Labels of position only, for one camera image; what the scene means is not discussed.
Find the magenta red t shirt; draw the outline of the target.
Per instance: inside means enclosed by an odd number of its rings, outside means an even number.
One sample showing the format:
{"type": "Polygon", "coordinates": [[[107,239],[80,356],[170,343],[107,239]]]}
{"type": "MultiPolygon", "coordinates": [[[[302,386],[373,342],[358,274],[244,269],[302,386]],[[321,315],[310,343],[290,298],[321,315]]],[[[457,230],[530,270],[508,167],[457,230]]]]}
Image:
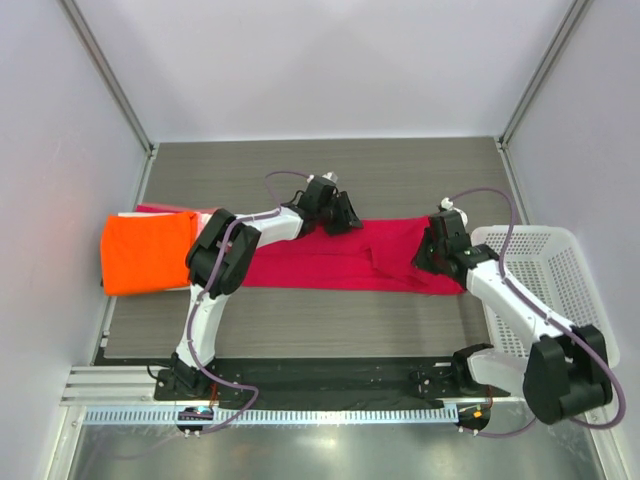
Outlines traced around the magenta red t shirt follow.
{"type": "Polygon", "coordinates": [[[464,292],[454,280],[417,269],[425,217],[371,219],[362,229],[330,236],[318,229],[259,248],[245,287],[402,292],[447,296],[464,292]]]}

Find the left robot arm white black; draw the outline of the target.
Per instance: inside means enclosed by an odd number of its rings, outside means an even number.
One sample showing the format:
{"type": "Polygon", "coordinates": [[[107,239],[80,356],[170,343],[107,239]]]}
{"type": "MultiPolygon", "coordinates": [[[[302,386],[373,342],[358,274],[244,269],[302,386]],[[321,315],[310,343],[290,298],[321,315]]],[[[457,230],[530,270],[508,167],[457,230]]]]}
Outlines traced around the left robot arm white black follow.
{"type": "Polygon", "coordinates": [[[190,303],[182,338],[167,367],[158,374],[156,396],[205,397],[217,379],[210,370],[216,337],[231,296],[246,279],[256,252],[300,239],[316,228],[330,236],[361,229],[348,194],[327,176],[312,176],[293,200],[270,211],[211,214],[187,257],[190,303]]]}

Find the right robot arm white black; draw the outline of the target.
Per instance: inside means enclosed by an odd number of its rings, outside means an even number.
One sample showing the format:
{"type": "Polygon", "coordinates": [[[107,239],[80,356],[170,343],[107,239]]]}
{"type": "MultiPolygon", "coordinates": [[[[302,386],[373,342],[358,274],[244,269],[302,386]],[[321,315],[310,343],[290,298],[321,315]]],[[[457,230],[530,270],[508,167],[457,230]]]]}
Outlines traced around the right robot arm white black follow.
{"type": "Polygon", "coordinates": [[[451,370],[453,388],[469,396],[491,385],[519,395],[547,425],[576,421],[616,402],[618,411],[604,426],[618,425],[627,404],[609,364],[604,334],[547,307],[510,273],[505,256],[504,250],[473,244],[460,210],[429,216],[414,266],[455,281],[506,322],[529,351],[521,365],[492,347],[479,347],[451,370]]]}

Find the white plastic perforated basket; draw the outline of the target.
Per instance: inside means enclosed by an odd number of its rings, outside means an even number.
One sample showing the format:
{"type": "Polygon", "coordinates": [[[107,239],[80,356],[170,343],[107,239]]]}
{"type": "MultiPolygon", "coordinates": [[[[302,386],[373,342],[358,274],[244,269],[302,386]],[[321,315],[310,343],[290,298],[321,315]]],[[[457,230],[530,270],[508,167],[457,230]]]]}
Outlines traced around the white plastic perforated basket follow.
{"type": "Polygon", "coordinates": [[[609,366],[615,368],[620,361],[618,344],[575,236],[559,227],[517,225],[507,237],[507,229],[478,227],[471,240],[495,252],[507,244],[507,270],[547,308],[577,326],[598,328],[606,341],[609,366]]]}

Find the white folded t shirt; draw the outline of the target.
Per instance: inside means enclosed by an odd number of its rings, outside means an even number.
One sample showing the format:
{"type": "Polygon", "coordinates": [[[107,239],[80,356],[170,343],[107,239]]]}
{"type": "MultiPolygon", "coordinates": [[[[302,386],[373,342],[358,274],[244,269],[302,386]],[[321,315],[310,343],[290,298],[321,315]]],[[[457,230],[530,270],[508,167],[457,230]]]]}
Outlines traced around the white folded t shirt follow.
{"type": "Polygon", "coordinates": [[[132,260],[134,291],[127,294],[182,290],[188,287],[186,256],[197,237],[194,236],[194,214],[120,213],[125,220],[127,248],[132,260]]]}

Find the light pink folded t shirt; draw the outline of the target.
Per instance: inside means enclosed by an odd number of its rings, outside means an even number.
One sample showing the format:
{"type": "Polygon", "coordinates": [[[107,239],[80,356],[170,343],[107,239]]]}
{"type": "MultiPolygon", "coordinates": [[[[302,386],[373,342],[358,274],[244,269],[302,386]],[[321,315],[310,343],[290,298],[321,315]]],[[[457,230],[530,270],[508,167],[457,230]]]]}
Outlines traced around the light pink folded t shirt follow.
{"type": "Polygon", "coordinates": [[[209,220],[211,219],[212,214],[211,213],[205,213],[205,212],[196,212],[194,214],[194,236],[198,237],[202,230],[205,228],[205,226],[207,225],[207,223],[209,222],[209,220]]]}

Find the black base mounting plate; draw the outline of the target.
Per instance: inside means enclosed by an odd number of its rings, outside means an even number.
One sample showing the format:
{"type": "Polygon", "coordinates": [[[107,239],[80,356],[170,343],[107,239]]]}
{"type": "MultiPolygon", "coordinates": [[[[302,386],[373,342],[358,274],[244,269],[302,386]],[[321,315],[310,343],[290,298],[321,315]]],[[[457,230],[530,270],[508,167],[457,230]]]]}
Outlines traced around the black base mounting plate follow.
{"type": "Polygon", "coordinates": [[[229,383],[257,387],[258,410],[436,409],[446,399],[509,395],[464,380],[447,356],[218,358],[208,370],[229,383]]]}

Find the magenta folded t shirt bottom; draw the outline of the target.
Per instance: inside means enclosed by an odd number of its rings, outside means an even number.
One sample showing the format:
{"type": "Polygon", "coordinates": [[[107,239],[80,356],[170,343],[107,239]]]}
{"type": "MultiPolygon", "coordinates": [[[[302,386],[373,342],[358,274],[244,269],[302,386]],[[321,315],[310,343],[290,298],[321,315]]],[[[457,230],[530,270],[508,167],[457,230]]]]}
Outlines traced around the magenta folded t shirt bottom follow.
{"type": "Polygon", "coordinates": [[[199,212],[213,214],[218,210],[214,208],[194,208],[185,206],[176,206],[159,203],[140,203],[135,207],[136,213],[182,213],[182,212],[199,212]]]}

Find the orange folded t shirt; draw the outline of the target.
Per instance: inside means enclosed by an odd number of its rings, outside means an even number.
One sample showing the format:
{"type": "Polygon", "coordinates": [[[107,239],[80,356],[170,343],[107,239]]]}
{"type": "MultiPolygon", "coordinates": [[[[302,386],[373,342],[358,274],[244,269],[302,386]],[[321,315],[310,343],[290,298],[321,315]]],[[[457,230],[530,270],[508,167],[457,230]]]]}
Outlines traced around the orange folded t shirt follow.
{"type": "Polygon", "coordinates": [[[128,296],[187,287],[186,256],[197,229],[194,212],[109,216],[100,240],[105,293],[128,296]]]}

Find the left aluminium frame post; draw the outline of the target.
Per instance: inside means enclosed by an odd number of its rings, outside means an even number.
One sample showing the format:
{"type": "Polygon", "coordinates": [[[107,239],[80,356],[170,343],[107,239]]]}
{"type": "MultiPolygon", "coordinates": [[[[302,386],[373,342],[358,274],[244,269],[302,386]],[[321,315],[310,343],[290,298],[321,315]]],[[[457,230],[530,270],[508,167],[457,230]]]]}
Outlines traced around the left aluminium frame post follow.
{"type": "Polygon", "coordinates": [[[73,0],[59,0],[58,5],[69,20],[72,29],[79,38],[80,43],[101,77],[106,90],[114,100],[134,137],[146,155],[150,156],[154,151],[154,143],[142,126],[77,2],[73,0]]]}

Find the aluminium frame post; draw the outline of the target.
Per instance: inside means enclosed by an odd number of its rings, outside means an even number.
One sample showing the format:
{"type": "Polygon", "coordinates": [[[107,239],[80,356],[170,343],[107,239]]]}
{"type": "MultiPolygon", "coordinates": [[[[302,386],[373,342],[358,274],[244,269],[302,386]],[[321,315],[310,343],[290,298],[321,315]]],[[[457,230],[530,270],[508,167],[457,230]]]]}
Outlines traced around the aluminium frame post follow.
{"type": "Polygon", "coordinates": [[[58,5],[69,20],[72,29],[79,38],[80,43],[101,77],[106,90],[114,100],[134,137],[146,155],[150,156],[154,151],[154,143],[142,126],[77,2],[73,0],[59,0],[58,5]]]}
{"type": "Polygon", "coordinates": [[[508,148],[509,143],[524,120],[526,113],[551,75],[552,70],[558,63],[591,4],[592,1],[590,0],[573,0],[570,2],[567,11],[564,13],[559,26],[554,31],[541,60],[538,62],[533,75],[520,96],[503,132],[496,138],[496,144],[500,151],[505,151],[508,148]]]}

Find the right aluminium frame post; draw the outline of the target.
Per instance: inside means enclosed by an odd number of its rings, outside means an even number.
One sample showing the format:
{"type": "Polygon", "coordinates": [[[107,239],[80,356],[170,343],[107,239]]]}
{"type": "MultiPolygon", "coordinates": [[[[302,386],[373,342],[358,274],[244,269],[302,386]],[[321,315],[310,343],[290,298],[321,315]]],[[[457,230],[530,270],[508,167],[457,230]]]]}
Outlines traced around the right aluminium frame post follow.
{"type": "Polygon", "coordinates": [[[573,0],[570,2],[567,11],[564,13],[559,26],[554,31],[541,60],[538,62],[533,75],[520,96],[503,132],[496,138],[496,144],[500,151],[505,151],[508,148],[509,143],[524,120],[526,113],[551,75],[552,70],[558,63],[591,4],[592,1],[590,0],[573,0]]]}

